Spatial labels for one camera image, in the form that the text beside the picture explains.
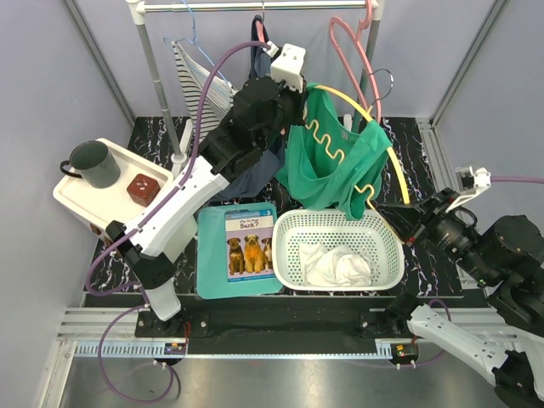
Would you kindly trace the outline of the yellow hanger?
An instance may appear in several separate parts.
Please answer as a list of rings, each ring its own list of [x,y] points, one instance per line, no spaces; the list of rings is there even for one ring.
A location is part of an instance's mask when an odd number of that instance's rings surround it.
[[[366,120],[363,132],[347,132],[337,119],[330,96],[352,105]],[[307,208],[335,206],[349,219],[362,217],[365,207],[381,188],[381,173],[390,160],[399,180],[402,201],[411,202],[405,175],[392,143],[368,111],[347,94],[326,85],[309,84],[309,100],[303,131],[301,187],[308,193],[298,198]]]

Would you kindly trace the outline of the green tank top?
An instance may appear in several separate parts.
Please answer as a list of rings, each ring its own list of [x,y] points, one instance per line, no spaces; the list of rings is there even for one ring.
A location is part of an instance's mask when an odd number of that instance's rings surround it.
[[[307,209],[335,207],[349,220],[360,219],[369,196],[363,188],[380,191],[392,144],[374,121],[360,133],[351,132],[338,120],[326,90],[312,83],[308,91],[305,124],[290,128],[276,178]]]

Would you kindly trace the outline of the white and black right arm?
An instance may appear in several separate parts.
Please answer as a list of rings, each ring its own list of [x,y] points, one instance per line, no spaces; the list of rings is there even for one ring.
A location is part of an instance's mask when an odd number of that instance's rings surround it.
[[[430,243],[492,292],[486,302],[514,329],[522,349],[508,350],[440,317],[410,293],[385,311],[396,337],[422,337],[470,366],[509,407],[543,405],[543,236],[524,215],[497,219],[483,234],[450,188],[411,204],[378,204],[377,212],[406,247]]]

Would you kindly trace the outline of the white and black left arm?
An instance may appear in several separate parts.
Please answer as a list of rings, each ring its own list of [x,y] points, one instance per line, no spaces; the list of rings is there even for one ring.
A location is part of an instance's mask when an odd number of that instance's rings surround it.
[[[177,335],[184,324],[167,244],[203,204],[255,167],[282,130],[304,123],[307,97],[302,77],[248,80],[226,117],[201,142],[194,163],[158,196],[159,201],[126,224],[108,224],[106,233],[142,285],[145,305],[155,314],[154,327],[164,336]]]

